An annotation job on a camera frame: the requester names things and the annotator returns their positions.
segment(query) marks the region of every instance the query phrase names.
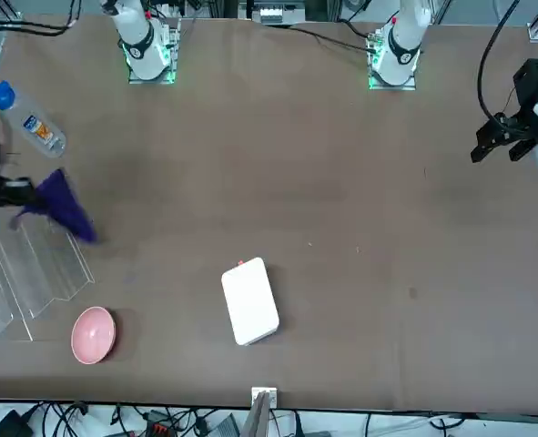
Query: purple cloth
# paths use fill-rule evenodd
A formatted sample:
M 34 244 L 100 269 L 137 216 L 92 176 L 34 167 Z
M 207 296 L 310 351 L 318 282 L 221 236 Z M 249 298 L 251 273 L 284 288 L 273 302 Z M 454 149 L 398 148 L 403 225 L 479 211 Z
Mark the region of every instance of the purple cloth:
M 48 216 L 68 229 L 75 237 L 89 243 L 97 242 L 95 228 L 76 202 L 61 168 L 36 187 L 36 194 L 41 201 L 35 205 L 26 205 L 18 217 L 28 212 Z

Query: cable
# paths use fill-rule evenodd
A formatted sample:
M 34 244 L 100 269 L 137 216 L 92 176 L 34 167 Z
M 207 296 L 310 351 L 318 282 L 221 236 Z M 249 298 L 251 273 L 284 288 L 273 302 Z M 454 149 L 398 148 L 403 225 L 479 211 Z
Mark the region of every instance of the cable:
M 65 429 L 62 431 L 62 437 L 65 437 L 66 436 L 66 430 L 68 430 L 68 433 L 71 435 L 72 437 L 72 432 L 74 432 L 74 430 L 72 429 L 72 427 L 70 426 L 70 421 L 72 420 L 72 417 L 76 414 L 76 410 L 72 410 L 70 412 L 70 415 L 66 418 L 66 423 L 68 424 L 68 428 L 65 426 Z
M 117 413 L 117 421 L 121 425 L 121 429 L 123 430 L 123 433 L 125 435 L 130 435 L 127 429 L 125 428 L 125 424 L 123 423 L 123 419 L 121 418 L 121 407 L 118 405 L 115 407 L 115 412 Z
M 376 51 L 373 48 L 355 46 L 354 44 L 344 43 L 344 42 L 339 41 L 337 39 L 329 38 L 328 36 L 325 36 L 325 35 L 316 34 L 315 32 L 311 32 L 310 30 L 305 30 L 305 29 L 301 29 L 301 28 L 298 28 L 298 27 L 288 27 L 288 29 L 289 30 L 294 30 L 296 32 L 301 32 L 302 34 L 315 36 L 315 37 L 317 37 L 319 39 L 323 39 L 325 41 L 330 41 L 331 43 L 337 44 L 338 46 L 343 46 L 343 47 L 347 47 L 347 48 L 353 48 L 354 50 L 360 50 L 362 52 L 371 53 L 373 55 L 376 53 Z
M 485 105 L 485 101 L 483 100 L 483 85 L 482 85 L 482 79 L 483 79 L 483 71 L 485 69 L 485 61 L 487 61 L 487 56 L 489 55 L 489 52 L 491 52 L 491 49 L 493 47 L 493 44 L 495 44 L 495 41 L 497 40 L 497 36 L 501 33 L 503 26 L 509 19 L 512 12 L 515 10 L 515 7 L 520 3 L 521 0 L 513 0 L 513 3 L 509 6 L 509 9 L 507 9 L 507 12 L 495 28 L 495 31 L 493 32 L 493 35 L 491 36 L 491 39 L 489 40 L 489 43 L 487 43 L 487 46 L 485 47 L 485 51 L 483 52 L 483 55 L 481 57 L 481 62 L 479 63 L 479 72 L 477 74 L 477 98 L 479 99 L 479 105 L 481 106 L 482 111 L 485 113 L 485 115 L 493 122 L 497 127 L 499 127 L 501 130 L 508 132 L 510 134 L 516 135 L 519 138 L 523 138 L 525 132 L 518 129 L 513 129 L 511 127 L 506 126 L 504 123 L 499 121 L 497 118 L 493 116 L 491 112 L 489 112 L 489 109 Z
M 273 410 L 270 410 L 270 415 L 272 416 L 272 420 L 275 421 L 275 427 L 277 428 L 277 435 L 280 437 L 279 422 L 277 422 L 277 417 L 275 416 L 275 412 Z
M 303 432 L 303 425 L 301 423 L 301 416 L 299 416 L 297 410 L 293 410 L 293 414 L 295 414 L 295 437 L 305 437 L 305 432 Z
M 368 429 L 370 428 L 371 414 L 368 414 L 368 419 L 366 420 L 366 426 L 363 430 L 363 437 L 368 437 Z
M 73 437 L 77 437 L 76 435 L 76 432 L 72 429 L 72 427 L 70 426 L 70 424 L 68 423 L 68 419 L 67 419 L 67 415 L 72 412 L 72 411 L 76 411 L 76 410 L 80 410 L 82 411 L 82 407 L 77 404 L 77 403 L 73 403 L 72 405 L 69 405 L 68 408 L 66 408 L 66 411 L 64 411 L 62 409 L 62 405 L 60 405 L 59 403 L 57 402 L 54 402 L 52 404 L 52 409 L 55 411 L 55 413 L 58 415 L 58 423 L 56 424 L 56 427 L 54 429 L 54 432 L 52 433 L 52 437 L 57 437 L 58 435 L 58 430 L 60 430 L 60 424 L 62 422 L 65 423 L 65 427 L 68 429 L 68 432 L 71 436 Z
M 503 107 L 502 112 L 505 112 L 505 109 L 507 109 L 509 102 L 512 100 L 513 91 L 515 91 L 515 86 L 513 86 L 512 90 L 509 92 L 509 96 L 507 97 L 507 101 L 505 102 L 505 106 Z
M 391 434 L 394 432 L 400 432 L 400 431 L 411 431 L 418 429 L 422 426 L 425 426 L 430 421 L 439 421 L 440 419 L 450 419 L 451 416 L 449 415 L 443 415 L 443 416 L 432 416 L 432 417 L 425 417 L 425 418 L 419 418 L 414 419 L 409 422 L 400 423 L 398 425 L 391 425 L 387 426 L 385 428 L 381 428 L 375 431 L 371 432 L 372 437 L 381 437 L 382 435 Z
M 210 414 L 212 414 L 213 412 L 217 412 L 218 411 L 218 408 L 214 408 L 212 409 L 210 412 L 207 412 L 206 414 L 204 414 L 203 416 L 199 417 L 200 420 L 204 420 L 206 419 Z M 196 426 L 196 424 L 194 423 L 193 425 L 189 426 L 186 431 L 181 434 L 179 437 L 186 437 L 186 435 L 189 434 L 190 431 L 192 431 L 194 429 L 194 427 Z
M 18 427 L 17 431 L 15 432 L 15 437 L 17 437 L 22 432 L 22 430 L 24 428 L 27 428 L 27 424 L 28 424 L 28 422 L 30 422 L 30 419 L 32 418 L 32 416 L 34 415 L 36 410 L 38 408 L 40 408 L 43 404 L 44 404 L 43 402 L 39 402 L 36 405 L 34 405 L 32 408 L 30 408 L 27 412 L 22 414 L 22 416 L 21 416 L 22 420 L 20 421 L 20 426 Z
M 354 12 L 353 15 L 352 15 L 350 18 L 348 18 L 348 21 L 353 20 L 353 18 L 354 18 L 357 14 L 359 14 L 360 12 L 363 12 L 363 11 L 365 11 L 366 9 L 368 9 L 368 6 L 370 5 L 371 1 L 372 1 L 372 0 L 366 0 L 365 2 L 363 2 L 363 5 L 361 6 L 361 8 L 359 8 L 356 12 Z
M 148 420 L 149 420 L 149 414 L 148 414 L 148 413 L 146 413 L 146 412 L 141 412 L 141 411 L 139 410 L 139 408 L 136 407 L 135 405 L 131 405 L 131 407 L 133 408 L 133 410 L 135 410 L 135 412 L 136 412 L 137 414 L 139 414 L 139 415 L 141 416 L 141 419 L 143 419 L 144 421 L 148 421 Z
M 15 16 L 15 17 L 18 17 L 18 14 L 17 12 L 15 11 L 14 7 L 12 6 L 12 4 L 9 2 L 9 0 L 2 0 L 4 2 L 4 4 L 7 6 L 7 8 L 10 10 L 10 12 Z
M 5 15 L 5 18 L 7 18 L 8 20 L 11 20 L 10 15 L 7 14 L 5 9 L 1 5 L 0 5 L 0 11 L 1 11 L 2 14 Z
M 50 407 L 52 406 L 51 403 L 48 404 L 46 407 L 46 411 L 44 412 L 44 416 L 42 417 L 42 437 L 46 437 L 46 417 L 48 415 L 48 411 L 50 410 Z
M 386 21 L 386 24 L 388 24 L 390 21 L 392 21 L 392 18 L 395 17 L 399 12 L 400 12 L 400 10 L 398 10 L 394 14 L 390 15 L 390 18 L 388 18 L 388 21 Z
M 353 32 L 354 34 L 356 34 L 357 36 L 361 36 L 362 38 L 367 38 L 369 34 L 363 34 L 362 32 L 360 32 L 358 29 L 355 28 L 355 26 L 350 23 L 350 20 L 345 20 L 343 18 L 340 18 L 338 20 L 338 23 L 343 23 L 344 25 L 346 25 L 347 27 L 350 28 L 351 32 Z
M 42 23 L 35 23 L 32 21 L 0 21 L 0 32 L 2 31 L 11 31 L 11 32 L 18 32 L 18 33 L 24 33 L 24 34 L 31 34 L 31 35 L 38 35 L 38 36 L 59 36 L 62 35 L 64 32 L 66 32 L 72 25 L 78 20 L 80 17 L 80 13 L 82 10 L 82 0 L 78 0 L 78 8 L 76 11 L 76 17 L 73 20 L 73 12 L 75 7 L 76 0 L 70 1 L 70 7 L 68 11 L 68 18 L 66 20 L 66 23 L 64 25 L 45 25 Z M 40 27 L 43 29 L 51 29 L 56 30 L 54 33 L 50 32 L 40 32 L 34 29 L 24 29 L 22 27 L 18 27 L 20 25 L 27 25 L 27 26 L 34 26 L 34 27 Z
M 444 424 L 444 420 L 441 419 L 440 422 L 441 422 L 441 427 L 442 427 L 442 437 L 447 437 L 447 428 Z
M 460 419 L 459 421 L 455 422 L 455 423 L 450 423 L 448 425 L 445 425 L 444 424 L 444 420 L 441 419 L 440 422 L 441 422 L 441 426 L 439 425 L 435 425 L 434 423 L 432 423 L 432 421 L 429 422 L 429 424 L 431 425 L 432 428 L 434 428 L 435 430 L 439 430 L 439 431 L 447 431 L 447 430 L 452 430 L 453 428 L 458 428 L 459 426 L 461 426 L 464 422 L 465 422 L 466 419 Z

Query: floor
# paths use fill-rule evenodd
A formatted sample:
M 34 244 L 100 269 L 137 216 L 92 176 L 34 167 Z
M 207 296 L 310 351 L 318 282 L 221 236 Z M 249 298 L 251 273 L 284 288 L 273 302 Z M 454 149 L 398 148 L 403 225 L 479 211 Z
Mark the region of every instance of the floor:
M 0 421 L 13 409 L 20 414 L 24 414 L 32 406 L 33 404 L 26 403 L 0 403 Z M 30 428 L 34 431 L 34 436 L 43 435 L 42 420 L 45 409 L 46 406 L 38 409 L 29 422 Z M 151 408 L 141 407 L 140 410 L 142 412 L 147 412 L 150 411 Z M 161 408 L 158 410 L 165 413 L 165 410 Z M 118 435 L 122 432 L 120 423 L 117 422 L 114 425 L 110 424 L 113 411 L 114 407 L 112 405 L 91 406 L 84 417 L 79 413 L 74 416 L 70 421 L 70 426 L 79 437 L 107 437 L 113 434 Z M 172 414 L 181 411 L 181 409 L 170 409 Z M 202 409 L 199 412 L 199 415 L 202 416 L 206 412 L 209 412 L 209 410 Z M 242 430 L 247 418 L 247 412 L 231 410 L 212 412 L 207 418 L 208 428 L 213 430 L 231 413 L 234 416 L 237 426 Z M 275 410 L 274 413 L 274 418 L 276 419 L 278 427 L 275 425 L 275 421 L 271 420 L 269 423 L 268 437 L 288 437 L 291 434 L 294 435 L 296 424 L 293 412 Z M 132 408 L 123 407 L 121 416 L 126 431 L 137 432 L 138 435 L 141 431 L 145 430 L 144 420 Z M 328 432 L 332 437 L 359 437 L 364 435 L 368 414 L 355 412 L 299 412 L 299 417 L 302 430 L 305 434 Z M 444 419 L 444 421 L 447 424 L 457 422 L 453 419 Z M 53 434 L 57 423 L 58 416 L 50 410 L 46 417 L 46 435 Z M 181 426 L 186 426 L 187 424 L 188 423 L 185 420 L 181 422 Z M 57 435 L 62 435 L 64 432 L 64 425 L 61 425 L 58 431 L 59 433 Z M 369 437 L 381 437 L 382 435 L 392 435 L 396 437 L 441 437 L 443 434 L 442 431 L 433 429 L 430 424 L 428 424 L 428 419 L 426 418 L 374 414 L 371 417 L 367 435 Z M 523 437 L 525 435 L 538 437 L 538 424 L 468 420 L 460 427 L 448 430 L 446 435 L 452 437 Z M 192 436 L 194 436 L 193 432 L 189 432 L 185 436 L 183 433 L 180 434 L 180 437 Z
M 99 0 L 82 0 L 83 11 L 87 14 L 99 14 Z M 444 18 L 444 24 L 465 25 L 494 25 L 498 19 L 495 9 L 500 13 L 505 11 L 512 0 L 453 0 L 452 6 Z M 358 14 L 355 21 L 386 21 L 397 8 L 400 0 L 373 0 L 366 12 Z M 64 14 L 67 11 L 67 1 L 51 0 L 13 0 L 15 8 L 23 13 L 47 13 Z M 517 11 L 512 15 L 510 25 L 525 25 L 538 11 L 538 0 L 524 0 L 520 3 Z M 344 7 L 341 16 L 349 17 L 351 10 Z M 0 420 L 7 412 L 16 409 L 25 412 L 31 405 L 27 404 L 0 404 Z M 119 424 L 110 426 L 112 406 L 93 406 L 84 420 L 75 417 L 72 426 L 81 437 L 102 436 L 121 432 Z M 231 411 L 218 411 L 209 416 L 209 425 L 213 428 L 220 423 Z M 246 420 L 246 412 L 234 411 L 239 427 Z M 294 415 L 291 412 L 275 411 L 279 428 L 271 422 L 269 427 L 270 437 L 285 437 L 295 432 Z M 30 422 L 36 430 L 35 435 L 42 435 L 41 423 L 43 413 L 38 411 Z M 364 433 L 367 414 L 349 412 L 301 412 L 300 418 L 305 433 L 330 432 L 334 436 L 360 436 Z M 131 408 L 124 408 L 123 420 L 127 430 L 141 430 L 145 427 L 143 419 Z M 48 432 L 52 432 L 56 426 L 57 416 L 50 411 L 47 417 Z M 373 415 L 371 418 L 369 436 L 382 436 L 387 434 L 409 435 L 415 437 L 439 437 L 442 432 L 433 429 L 426 421 L 416 417 L 397 417 L 390 415 Z M 461 427 L 449 430 L 452 436 L 524 436 L 538 437 L 538 424 L 525 424 L 514 422 L 483 422 L 467 421 Z

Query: brown table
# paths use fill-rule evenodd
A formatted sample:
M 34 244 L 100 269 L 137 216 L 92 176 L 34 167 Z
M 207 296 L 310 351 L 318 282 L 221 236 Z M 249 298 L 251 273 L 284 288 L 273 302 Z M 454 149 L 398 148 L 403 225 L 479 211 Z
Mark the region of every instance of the brown table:
M 65 130 L 59 163 L 104 241 L 86 248 L 96 285 L 53 304 L 41 340 L 0 341 L 0 397 L 245 406 L 267 385 L 282 407 L 538 413 L 538 167 L 469 158 L 492 28 L 431 28 L 418 90 L 397 93 L 369 92 L 363 54 L 311 36 L 186 29 L 170 87 L 127 84 L 106 17 L 8 37 L 0 79 Z M 493 112 L 537 50 L 502 32 Z M 15 173 L 58 165 L 15 149 Z M 281 327 L 239 347 L 220 275 L 256 256 Z M 120 341 L 83 366 L 68 336 L 90 305 L 115 312 Z

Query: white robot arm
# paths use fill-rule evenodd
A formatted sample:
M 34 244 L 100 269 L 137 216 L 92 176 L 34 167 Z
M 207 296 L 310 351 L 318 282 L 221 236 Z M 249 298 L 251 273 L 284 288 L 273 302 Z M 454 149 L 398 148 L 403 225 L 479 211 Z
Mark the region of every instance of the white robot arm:
M 147 19 L 140 0 L 100 0 L 121 37 L 129 67 L 141 80 L 158 77 L 170 66 L 169 30 L 157 18 Z
M 401 86 L 410 80 L 431 19 L 429 0 L 401 0 L 400 11 L 381 30 L 383 48 L 372 66 L 379 80 L 390 86 Z

